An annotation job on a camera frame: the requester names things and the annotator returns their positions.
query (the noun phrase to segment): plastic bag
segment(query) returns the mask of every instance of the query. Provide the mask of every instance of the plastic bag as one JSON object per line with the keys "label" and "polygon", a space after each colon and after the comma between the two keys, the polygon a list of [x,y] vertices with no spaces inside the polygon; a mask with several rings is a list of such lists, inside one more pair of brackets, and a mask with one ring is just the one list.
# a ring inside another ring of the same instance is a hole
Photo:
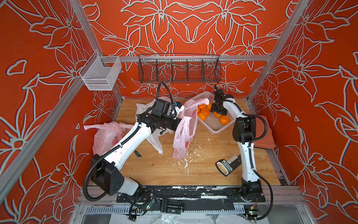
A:
{"label": "plastic bag", "polygon": [[184,103],[184,111],[180,112],[178,117],[182,118],[175,131],[173,142],[173,157],[182,159],[187,153],[189,144],[193,141],[198,123],[198,105],[209,104],[207,98],[197,101],[188,100]]}
{"label": "plastic bag", "polygon": [[92,150],[93,154],[101,156],[113,148],[113,146],[123,138],[124,130],[126,128],[131,129],[133,128],[133,125],[113,121],[103,124],[84,125],[83,128],[85,130],[89,128],[98,128],[98,131],[95,134]]}
{"label": "plastic bag", "polygon": [[[166,96],[161,96],[159,97],[159,99],[162,99],[162,100],[165,100],[165,101],[168,101],[170,102],[170,98],[169,97],[166,97]],[[136,114],[141,114],[143,112],[145,112],[149,107],[153,106],[154,104],[154,101],[153,100],[152,102],[148,103],[148,104],[137,104],[137,111],[136,111]],[[159,141],[159,136],[161,136],[160,132],[162,130],[160,129],[156,129],[148,138],[148,142],[150,144],[152,144],[152,146],[155,148],[155,150],[157,150],[159,152],[159,154],[163,154],[163,147]],[[167,129],[165,132],[163,132],[163,134],[169,132],[170,134],[173,133],[172,130],[170,129]]]}

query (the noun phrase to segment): white wire basket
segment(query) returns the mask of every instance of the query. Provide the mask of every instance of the white wire basket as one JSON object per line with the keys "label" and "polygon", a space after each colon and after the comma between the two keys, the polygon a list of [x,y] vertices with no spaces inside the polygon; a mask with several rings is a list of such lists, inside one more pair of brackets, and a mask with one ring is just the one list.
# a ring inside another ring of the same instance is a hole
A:
{"label": "white wire basket", "polygon": [[[196,95],[192,98],[192,100],[197,101],[205,98],[208,98],[209,102],[214,102],[214,94],[208,91]],[[198,121],[204,126],[206,130],[208,130],[208,132],[210,132],[210,134],[217,134],[234,123],[235,119],[229,112],[227,112],[227,116],[230,118],[230,122],[227,125],[220,123],[220,118],[215,117],[212,112],[210,112],[209,116],[207,116],[204,121],[200,118],[198,118]]]}
{"label": "white wire basket", "polygon": [[95,52],[79,72],[89,90],[112,90],[122,69],[119,57],[116,57],[114,63],[102,62],[101,58],[104,57]]}

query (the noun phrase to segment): red floral wallpaper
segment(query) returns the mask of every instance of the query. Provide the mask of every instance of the red floral wallpaper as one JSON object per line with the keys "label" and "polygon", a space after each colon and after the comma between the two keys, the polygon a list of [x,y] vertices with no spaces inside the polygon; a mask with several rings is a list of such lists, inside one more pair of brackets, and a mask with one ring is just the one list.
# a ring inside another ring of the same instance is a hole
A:
{"label": "red floral wallpaper", "polygon": [[253,102],[318,223],[358,222],[357,12],[311,1]]}
{"label": "red floral wallpaper", "polygon": [[0,223],[68,223],[93,156],[96,130],[113,119],[116,98],[82,86],[0,206]]}
{"label": "red floral wallpaper", "polygon": [[[296,0],[81,0],[107,56],[146,53],[220,55],[270,54]],[[245,97],[264,62],[225,62],[220,85]],[[153,84],[140,84],[135,63],[123,63],[117,85],[123,96],[152,97]],[[171,84],[176,97],[213,91],[209,84]]]}
{"label": "red floral wallpaper", "polygon": [[[93,53],[68,0],[0,3],[0,175]],[[95,130],[112,121],[112,91],[85,86],[0,205],[0,223],[67,223],[92,154]]]}
{"label": "red floral wallpaper", "polygon": [[3,1],[0,27],[0,174],[93,53],[68,0]]}

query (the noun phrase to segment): basket divider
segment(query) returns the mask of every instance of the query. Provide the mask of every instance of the basket divider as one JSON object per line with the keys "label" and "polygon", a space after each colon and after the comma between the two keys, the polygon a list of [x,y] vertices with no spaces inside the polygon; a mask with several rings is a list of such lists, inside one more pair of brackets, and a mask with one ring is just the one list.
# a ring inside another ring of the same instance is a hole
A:
{"label": "basket divider", "polygon": [[155,75],[157,82],[159,82],[158,59],[155,60]]}
{"label": "basket divider", "polygon": [[170,60],[170,68],[171,68],[171,79],[172,81],[175,80],[174,72],[173,72],[173,59]]}
{"label": "basket divider", "polygon": [[214,68],[214,76],[217,77],[218,74],[216,74],[216,67],[218,66],[218,62],[219,62],[219,58],[216,59],[216,64],[215,64],[215,68]]}
{"label": "basket divider", "polygon": [[187,82],[189,82],[189,64],[187,59]]}
{"label": "basket divider", "polygon": [[202,75],[202,80],[203,83],[205,82],[205,68],[204,68],[204,60],[202,60],[202,68],[201,68],[201,75]]}
{"label": "basket divider", "polygon": [[144,71],[143,71],[143,66],[142,66],[142,60],[140,58],[139,58],[139,66],[140,66],[140,69],[142,71],[142,74],[140,74],[140,77],[139,77],[139,81],[140,81],[140,83],[143,83]]}

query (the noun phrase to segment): wooden table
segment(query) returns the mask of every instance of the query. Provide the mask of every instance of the wooden table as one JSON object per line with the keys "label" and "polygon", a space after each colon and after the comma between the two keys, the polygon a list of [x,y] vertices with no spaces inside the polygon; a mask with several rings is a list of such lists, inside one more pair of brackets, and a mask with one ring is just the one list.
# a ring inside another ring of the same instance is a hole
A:
{"label": "wooden table", "polygon": [[[153,99],[125,99],[121,105],[117,122],[134,124],[136,122],[136,104],[147,104]],[[187,99],[178,99],[184,103]],[[248,112],[244,100],[236,100],[238,105]],[[153,146],[144,140],[137,151],[142,158],[134,153],[127,159],[121,173],[132,177],[143,185],[241,185],[242,166],[229,176],[224,177],[217,170],[215,163],[220,159],[229,159],[239,155],[239,147],[232,137],[233,125],[218,134],[210,134],[200,123],[194,140],[189,145],[184,159],[174,159],[174,134],[166,133],[159,137],[163,146],[163,154],[159,154]],[[257,171],[271,185],[280,185],[265,149],[255,148]]]}

